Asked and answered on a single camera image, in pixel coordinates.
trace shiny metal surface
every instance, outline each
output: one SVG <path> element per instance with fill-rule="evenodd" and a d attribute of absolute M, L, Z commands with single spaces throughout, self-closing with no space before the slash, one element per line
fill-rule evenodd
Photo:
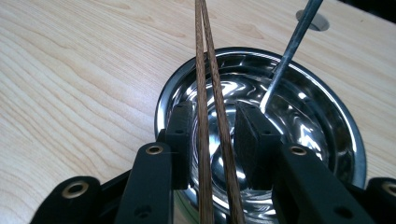
<path fill-rule="evenodd" d="M 233 104 L 244 101 L 259 105 L 271 82 L 271 70 L 281 56 L 260 49 L 227 48 L 218 49 L 217 57 L 230 133 L 233 137 Z M 174 105 L 183 101 L 195 101 L 194 66 L 194 59 L 186 62 L 164 86 L 156 110 L 156 134 L 166 127 Z M 228 212 L 227 193 L 209 74 L 206 78 L 215 219 L 223 222 L 224 213 Z M 297 63 L 291 63 L 267 107 L 266 116 L 283 134 L 283 142 L 299 143 L 311 148 L 338 178 L 359 187 L 364 185 L 366 163 L 357 126 L 334 92 L 314 74 Z M 192 145 L 192 177 L 195 186 L 180 191 L 177 197 L 191 220 L 196 221 L 197 213 L 194 211 L 197 208 L 196 190 L 199 183 L 195 142 Z M 246 221 L 276 223 L 271 191 L 248 189 L 244 172 L 238 161 L 236 163 Z"/>

